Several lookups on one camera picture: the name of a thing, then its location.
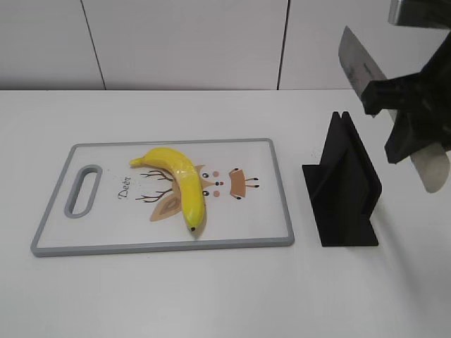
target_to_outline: black stand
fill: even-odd
[[[382,185],[348,112],[334,112],[319,165],[303,165],[323,246],[377,246],[369,216]]]

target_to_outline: yellow banana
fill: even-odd
[[[205,204],[199,174],[188,157],[171,148],[154,148],[130,162],[132,167],[149,165],[167,170],[180,188],[182,211],[188,228],[195,231],[204,220]]]

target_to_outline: knife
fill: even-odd
[[[370,81],[387,79],[348,26],[343,32],[338,56],[347,79],[361,100],[362,93]],[[397,111],[388,112],[395,122]],[[443,187],[450,173],[450,159],[442,144],[430,144],[412,154],[410,159],[427,192],[434,193]]]

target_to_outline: banana tip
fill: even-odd
[[[142,165],[142,158],[136,158],[130,161],[130,166],[132,167],[138,167],[140,165]]]

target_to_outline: white tabletop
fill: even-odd
[[[301,171],[348,110],[383,193],[380,245],[323,248]],[[451,183],[427,194],[389,165],[387,113],[350,90],[0,92],[0,337],[449,337]],[[289,247],[35,258],[30,243],[70,147],[270,137]]]

